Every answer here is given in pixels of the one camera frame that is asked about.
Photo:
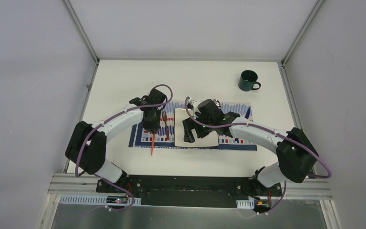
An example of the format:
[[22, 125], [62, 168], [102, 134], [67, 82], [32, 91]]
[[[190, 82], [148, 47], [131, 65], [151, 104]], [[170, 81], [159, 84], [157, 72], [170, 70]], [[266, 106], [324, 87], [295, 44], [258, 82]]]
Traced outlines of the metal spoon pink handle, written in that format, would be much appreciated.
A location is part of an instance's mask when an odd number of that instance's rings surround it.
[[221, 103], [220, 103], [220, 101], [219, 101], [219, 100], [217, 100], [217, 99], [213, 99], [213, 101], [214, 101], [214, 103], [215, 103], [217, 106], [221, 106]]

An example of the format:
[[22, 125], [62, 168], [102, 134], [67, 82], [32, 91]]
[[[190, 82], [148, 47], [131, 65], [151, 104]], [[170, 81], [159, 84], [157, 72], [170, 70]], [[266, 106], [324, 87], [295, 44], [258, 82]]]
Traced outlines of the white square plate black rim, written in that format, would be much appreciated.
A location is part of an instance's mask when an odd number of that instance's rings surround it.
[[193, 143], [185, 142], [183, 120], [189, 118], [184, 108], [175, 108], [174, 110], [174, 145], [175, 147], [188, 148], [210, 148], [219, 146], [218, 134], [215, 131], [210, 132], [204, 138], [198, 138], [196, 131], [193, 129], [192, 134], [195, 141]]

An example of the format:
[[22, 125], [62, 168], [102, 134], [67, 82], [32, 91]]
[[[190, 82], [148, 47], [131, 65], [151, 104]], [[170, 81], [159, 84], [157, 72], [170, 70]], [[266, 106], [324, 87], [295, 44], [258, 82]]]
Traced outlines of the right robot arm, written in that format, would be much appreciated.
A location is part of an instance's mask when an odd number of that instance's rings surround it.
[[183, 125], [187, 142], [195, 141], [193, 131], [199, 138], [216, 132], [232, 138], [249, 140], [276, 155], [276, 163], [261, 167], [250, 177], [249, 183], [255, 194], [262, 196], [277, 183], [302, 183], [307, 177], [311, 177], [310, 170], [319, 156], [301, 129], [272, 129], [237, 113], [223, 113], [221, 110], [215, 110], [213, 113], [194, 113], [187, 109], [185, 112], [188, 118], [183, 121]]

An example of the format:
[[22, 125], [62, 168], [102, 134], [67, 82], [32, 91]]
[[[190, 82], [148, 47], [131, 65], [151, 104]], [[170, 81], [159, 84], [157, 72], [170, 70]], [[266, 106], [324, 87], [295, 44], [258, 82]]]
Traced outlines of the brown wooden fork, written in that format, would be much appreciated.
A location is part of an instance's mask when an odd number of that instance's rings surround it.
[[169, 135], [169, 129], [168, 129], [168, 124], [167, 124], [167, 114], [165, 111], [162, 111], [161, 115], [162, 115], [162, 120], [165, 124], [165, 133], [166, 133], [165, 141], [168, 141], [170, 139], [170, 135]]

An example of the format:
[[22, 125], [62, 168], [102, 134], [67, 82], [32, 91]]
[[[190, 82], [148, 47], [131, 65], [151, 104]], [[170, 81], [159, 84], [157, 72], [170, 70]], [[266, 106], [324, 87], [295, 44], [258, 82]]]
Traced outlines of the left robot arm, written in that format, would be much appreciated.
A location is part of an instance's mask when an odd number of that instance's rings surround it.
[[74, 128], [65, 156], [75, 163], [76, 174], [79, 169], [89, 175], [96, 175], [108, 181], [108, 187], [115, 193], [126, 188], [126, 174], [121, 168], [106, 159], [106, 146], [118, 134], [131, 126], [142, 123], [149, 132], [160, 128], [161, 110], [156, 107], [138, 108], [134, 105], [108, 117], [89, 124], [80, 121]]

